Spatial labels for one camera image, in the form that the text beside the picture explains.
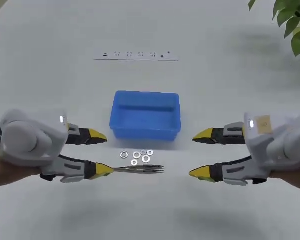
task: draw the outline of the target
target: blue container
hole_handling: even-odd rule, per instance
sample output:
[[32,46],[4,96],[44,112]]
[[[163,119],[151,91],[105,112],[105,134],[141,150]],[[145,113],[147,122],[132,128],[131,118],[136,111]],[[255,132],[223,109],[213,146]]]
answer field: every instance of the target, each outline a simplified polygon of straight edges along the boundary
[[181,130],[179,95],[117,91],[110,128],[118,139],[174,141]]

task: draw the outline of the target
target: sticker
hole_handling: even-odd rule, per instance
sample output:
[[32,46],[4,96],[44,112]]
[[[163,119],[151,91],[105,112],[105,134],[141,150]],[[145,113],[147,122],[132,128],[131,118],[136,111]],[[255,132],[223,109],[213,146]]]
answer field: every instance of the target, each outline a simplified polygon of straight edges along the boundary
[[256,117],[258,134],[272,134],[271,120],[269,115]]

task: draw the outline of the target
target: metal washer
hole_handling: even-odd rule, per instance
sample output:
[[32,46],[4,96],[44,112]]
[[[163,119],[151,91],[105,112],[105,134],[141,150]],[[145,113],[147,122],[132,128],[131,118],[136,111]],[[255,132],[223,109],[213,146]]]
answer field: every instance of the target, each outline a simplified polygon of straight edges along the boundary
[[139,151],[135,151],[132,154],[132,156],[133,156],[134,159],[139,159],[139,158],[141,158],[141,153]]
[[146,151],[146,154],[148,156],[152,156],[154,154],[154,151],[153,150],[148,150],[148,151]]
[[143,163],[147,164],[147,163],[150,162],[150,156],[144,155],[144,156],[142,156],[141,160],[142,160]]
[[132,166],[137,166],[137,165],[138,165],[138,160],[133,159],[133,160],[131,161],[131,165],[132,165]]
[[129,156],[129,154],[127,151],[122,151],[120,153],[120,158],[122,158],[122,159],[126,159],[128,156]]

